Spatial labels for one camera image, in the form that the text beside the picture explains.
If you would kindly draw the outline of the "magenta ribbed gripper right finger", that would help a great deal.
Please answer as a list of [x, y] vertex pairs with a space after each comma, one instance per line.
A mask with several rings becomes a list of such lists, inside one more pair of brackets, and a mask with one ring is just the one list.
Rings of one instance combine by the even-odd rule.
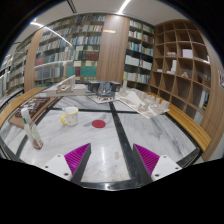
[[181, 170], [168, 155], [159, 156], [137, 144], [133, 145], [133, 157], [143, 182], [153, 182]]

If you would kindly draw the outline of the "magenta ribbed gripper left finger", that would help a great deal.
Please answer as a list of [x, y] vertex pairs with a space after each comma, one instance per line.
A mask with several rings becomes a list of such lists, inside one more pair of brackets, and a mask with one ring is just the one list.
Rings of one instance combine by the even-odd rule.
[[87, 143], [65, 155], [56, 154], [43, 169], [70, 182], [80, 183], [90, 155], [91, 144]]

